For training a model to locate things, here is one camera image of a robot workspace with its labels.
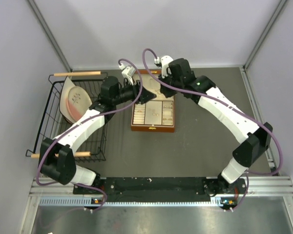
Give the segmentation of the brown jewelry box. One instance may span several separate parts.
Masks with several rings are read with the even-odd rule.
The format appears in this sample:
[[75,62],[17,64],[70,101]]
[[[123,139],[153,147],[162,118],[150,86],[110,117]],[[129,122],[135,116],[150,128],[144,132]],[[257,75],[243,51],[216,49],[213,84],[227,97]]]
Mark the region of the brown jewelry box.
[[132,107],[131,130],[140,132],[175,132],[175,98],[166,98],[160,92],[158,83],[146,70],[140,71],[143,86],[154,93],[156,98],[145,104]]

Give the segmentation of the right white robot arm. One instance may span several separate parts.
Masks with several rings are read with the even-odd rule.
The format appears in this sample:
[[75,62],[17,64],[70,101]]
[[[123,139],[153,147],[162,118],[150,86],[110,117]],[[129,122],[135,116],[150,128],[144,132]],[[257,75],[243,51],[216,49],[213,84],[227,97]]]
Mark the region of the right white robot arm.
[[239,146],[214,186],[215,192],[231,192],[237,179],[267,151],[271,141],[268,131],[272,131],[272,126],[266,122],[260,127],[240,110],[234,112],[236,106],[207,76],[197,77],[186,59],[163,56],[155,58],[154,63],[162,70],[158,79],[162,82],[160,92],[165,97],[182,93],[216,117],[238,141]]

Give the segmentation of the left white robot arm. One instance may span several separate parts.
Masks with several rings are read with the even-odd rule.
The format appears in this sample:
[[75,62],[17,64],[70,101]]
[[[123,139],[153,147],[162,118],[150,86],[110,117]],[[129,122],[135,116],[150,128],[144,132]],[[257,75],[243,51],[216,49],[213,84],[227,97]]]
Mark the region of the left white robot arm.
[[76,165],[76,151],[119,112],[117,105],[129,101],[128,106],[131,107],[155,98],[156,94],[144,88],[141,79],[133,84],[128,80],[120,84],[114,76],[104,78],[98,98],[85,114],[64,133],[42,141],[37,174],[53,179],[54,183],[82,184],[90,193],[98,192],[101,187],[99,174]]

